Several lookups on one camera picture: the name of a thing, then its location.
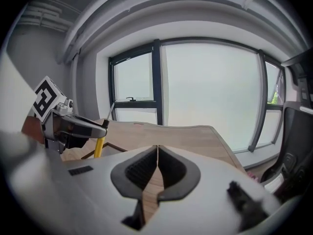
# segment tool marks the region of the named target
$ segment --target black window frame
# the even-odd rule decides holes
[[[153,100],[145,101],[115,101],[115,79],[114,66],[132,58],[139,57],[144,54],[152,54],[152,81],[153,81]],[[160,64],[160,40],[156,39],[152,43],[145,44],[139,47],[132,48],[121,54],[109,58],[109,98],[110,105],[114,103],[112,110],[112,119],[117,120],[116,109],[118,108],[152,108],[156,109],[156,123],[163,125],[163,110],[162,110],[162,86],[161,86],[161,64]]]
[[[152,53],[152,76],[153,76],[153,94],[154,100],[151,101],[137,101],[137,102],[116,102],[114,109],[112,111],[112,119],[117,120],[115,109],[117,108],[155,108],[157,114],[157,124],[163,125],[163,96],[162,96],[162,81],[161,81],[161,56],[160,47],[174,44],[185,44],[185,43],[207,43],[207,44],[219,44],[226,45],[230,47],[236,47],[244,49],[257,54],[258,61],[260,65],[260,77],[261,77],[261,102],[260,111],[256,122],[256,127],[254,131],[253,138],[248,146],[248,151],[253,152],[258,149],[257,143],[261,136],[261,132],[264,126],[266,112],[268,110],[279,110],[281,111],[280,119],[278,122],[276,133],[270,144],[275,144],[280,129],[283,123],[283,108],[284,105],[273,105],[268,103],[268,77],[266,62],[274,65],[281,70],[283,75],[283,103],[286,101],[286,74],[285,68],[281,64],[272,58],[270,55],[264,53],[261,49],[257,50],[253,47],[225,39],[210,38],[210,37],[181,37],[181,38],[171,38],[167,40],[160,41],[159,39],[154,40],[151,43],[132,48],[126,52],[123,52],[115,57],[109,58],[109,95],[110,104],[115,102],[115,85],[114,85],[114,65],[121,63],[130,58],[138,57],[143,54]]]

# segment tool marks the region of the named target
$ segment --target wooden table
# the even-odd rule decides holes
[[[125,150],[150,145],[167,145],[222,160],[246,173],[226,142],[212,126],[167,127],[147,123],[125,123],[111,121],[105,142]],[[90,139],[81,149],[67,149],[61,155],[63,161],[81,159],[95,149],[96,139]],[[160,170],[156,168],[143,192],[145,219],[157,210],[157,194],[164,190]]]

